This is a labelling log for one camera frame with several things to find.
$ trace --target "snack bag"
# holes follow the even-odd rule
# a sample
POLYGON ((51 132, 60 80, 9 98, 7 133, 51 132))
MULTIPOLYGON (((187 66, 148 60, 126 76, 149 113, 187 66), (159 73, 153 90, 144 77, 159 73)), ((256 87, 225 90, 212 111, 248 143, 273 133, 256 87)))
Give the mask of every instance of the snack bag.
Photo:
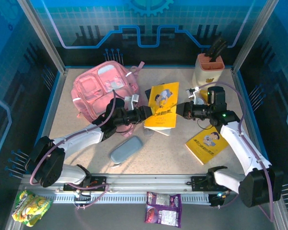
POLYGON ((16 207, 12 217, 15 221, 31 227, 42 218, 52 205, 52 202, 50 199, 24 190, 16 196, 16 207))
POLYGON ((181 228, 181 196, 147 192, 145 223, 181 228))

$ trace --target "gray pen case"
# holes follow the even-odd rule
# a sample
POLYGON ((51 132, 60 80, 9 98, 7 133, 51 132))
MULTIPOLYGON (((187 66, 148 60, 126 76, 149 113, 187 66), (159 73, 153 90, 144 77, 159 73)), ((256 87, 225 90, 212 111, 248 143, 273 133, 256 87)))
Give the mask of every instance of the gray pen case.
POLYGON ((139 151, 142 146, 142 141, 137 136, 133 136, 114 149, 110 153, 110 158, 115 164, 120 164, 139 151))

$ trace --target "purple snack bag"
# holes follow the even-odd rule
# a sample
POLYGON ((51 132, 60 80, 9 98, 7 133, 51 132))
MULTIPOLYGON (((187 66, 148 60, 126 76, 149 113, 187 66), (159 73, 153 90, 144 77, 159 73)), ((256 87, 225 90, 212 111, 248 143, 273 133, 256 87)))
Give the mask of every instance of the purple snack bag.
POLYGON ((180 194, 147 192, 145 223, 157 223, 181 228, 180 194))

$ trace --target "yellow book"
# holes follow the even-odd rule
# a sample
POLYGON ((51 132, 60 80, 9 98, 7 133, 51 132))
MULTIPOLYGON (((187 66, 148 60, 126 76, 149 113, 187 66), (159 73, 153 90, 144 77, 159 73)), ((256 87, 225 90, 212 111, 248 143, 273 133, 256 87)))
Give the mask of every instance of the yellow book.
POLYGON ((148 106, 153 115, 145 120, 144 127, 152 130, 164 130, 176 126, 176 105, 179 82, 153 86, 148 106))
POLYGON ((204 165, 228 146, 215 127, 203 130, 186 143, 190 152, 204 165))

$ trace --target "speckled countertop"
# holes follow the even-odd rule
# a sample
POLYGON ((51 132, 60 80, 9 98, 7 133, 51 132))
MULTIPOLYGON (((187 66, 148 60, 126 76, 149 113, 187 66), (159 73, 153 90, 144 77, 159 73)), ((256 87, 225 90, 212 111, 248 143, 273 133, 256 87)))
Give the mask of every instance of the speckled countertop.
MULTIPOLYGON (((71 90, 74 79, 86 69, 70 69, 61 94, 58 109, 51 128, 50 138, 65 136, 89 125, 84 117, 77 118, 78 110, 72 103, 71 90)), ((179 81, 178 103, 187 102, 185 90, 192 87, 193 69, 143 69, 139 73, 138 83, 140 97, 147 103, 144 91, 154 85, 179 81)), ((230 70, 223 71, 219 81, 234 85, 230 70)), ((235 92, 226 90, 228 109, 241 117, 241 107, 235 92)), ((202 121, 203 127, 209 121, 202 121)), ((109 154, 116 146, 126 140, 120 134, 89 146, 65 160, 65 164, 81 164, 91 173, 127 173, 127 174, 197 174, 206 173, 211 167, 225 165, 232 171, 243 173, 242 167, 230 147, 220 152, 206 165, 199 161, 187 150, 185 143, 201 131, 197 123, 177 116, 176 128, 171 130, 169 137, 155 132, 151 137, 144 136, 143 124, 139 124, 134 135, 138 136, 144 146, 119 167, 112 167, 109 154)))

